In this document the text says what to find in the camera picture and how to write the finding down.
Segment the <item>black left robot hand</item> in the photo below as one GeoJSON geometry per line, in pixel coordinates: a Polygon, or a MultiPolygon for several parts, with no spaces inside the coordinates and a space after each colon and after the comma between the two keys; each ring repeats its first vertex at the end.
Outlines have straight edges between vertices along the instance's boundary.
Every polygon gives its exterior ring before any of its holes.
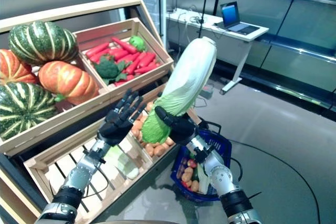
{"type": "Polygon", "coordinates": [[[117,105],[108,112],[97,131],[97,138],[111,147],[118,145],[142,114],[145,104],[138,91],[128,89],[117,105]]]}

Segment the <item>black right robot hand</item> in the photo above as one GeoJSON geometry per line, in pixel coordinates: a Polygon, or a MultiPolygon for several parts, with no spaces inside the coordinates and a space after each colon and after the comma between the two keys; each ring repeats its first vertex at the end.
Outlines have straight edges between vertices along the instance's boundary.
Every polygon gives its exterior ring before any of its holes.
{"type": "Polygon", "coordinates": [[[154,110],[160,121],[171,130],[169,137],[176,144],[186,146],[198,134],[198,126],[187,113],[174,116],[161,106],[157,106],[154,110]]]}

